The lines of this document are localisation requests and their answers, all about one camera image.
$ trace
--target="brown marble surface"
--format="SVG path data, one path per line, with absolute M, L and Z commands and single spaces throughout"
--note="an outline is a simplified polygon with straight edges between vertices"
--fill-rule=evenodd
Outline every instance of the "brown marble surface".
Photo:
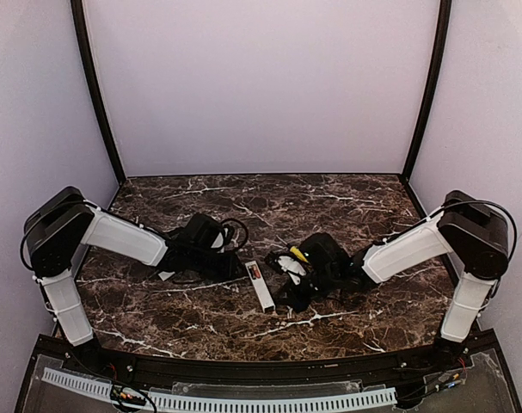
M 196 212 L 238 218 L 250 231 L 240 251 L 261 264 L 269 288 L 286 278 L 264 265 L 279 239 L 299 243 L 326 231 L 349 253 L 417 221 L 396 176 L 264 175 L 132 178 L 113 211 L 168 231 Z M 152 269 L 92 249 L 77 280 L 106 348 L 217 361 L 296 361 L 373 354 L 428 344 L 453 287 L 437 260 L 367 294 L 333 295 L 297 314 L 264 314 L 249 279 L 190 286 L 151 277 Z M 184 274 L 194 278 L 193 274 Z

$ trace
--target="white wall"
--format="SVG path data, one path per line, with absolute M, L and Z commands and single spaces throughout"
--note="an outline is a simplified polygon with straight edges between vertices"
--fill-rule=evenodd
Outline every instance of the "white wall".
M 85 3 L 128 175 L 402 170 L 439 2 Z
M 26 217 L 66 185 L 106 205 L 117 187 L 77 50 L 69 1 L 0 2 L 0 412 L 14 409 L 52 320 L 18 247 Z
M 507 207 L 522 233 L 522 2 L 454 2 L 412 185 L 427 210 L 459 188 Z M 494 327 L 522 401 L 522 236 L 482 327 Z

